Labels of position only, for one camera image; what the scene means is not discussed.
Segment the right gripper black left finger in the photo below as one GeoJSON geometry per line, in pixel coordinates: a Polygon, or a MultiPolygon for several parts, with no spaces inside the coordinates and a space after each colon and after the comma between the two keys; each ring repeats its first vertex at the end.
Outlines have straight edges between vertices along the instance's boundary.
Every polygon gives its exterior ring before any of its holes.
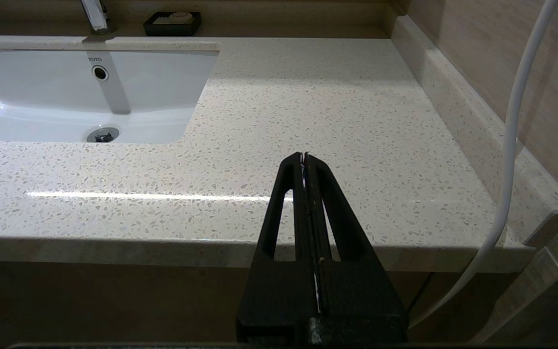
{"type": "Polygon", "coordinates": [[[318,314],[314,248],[303,179],[303,154],[296,152],[281,162],[266,208],[235,318],[236,336],[241,343],[299,342],[306,322],[318,314]],[[277,261],[278,232],[288,191],[293,193],[295,259],[277,261]]]}

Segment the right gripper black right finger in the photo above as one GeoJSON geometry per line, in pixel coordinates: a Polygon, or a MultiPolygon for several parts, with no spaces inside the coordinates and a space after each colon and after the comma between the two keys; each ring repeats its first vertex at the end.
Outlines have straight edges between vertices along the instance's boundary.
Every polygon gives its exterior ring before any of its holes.
{"type": "Polygon", "coordinates": [[[407,341],[409,316],[330,167],[304,157],[316,251],[318,314],[312,345],[383,345],[407,341]]]}

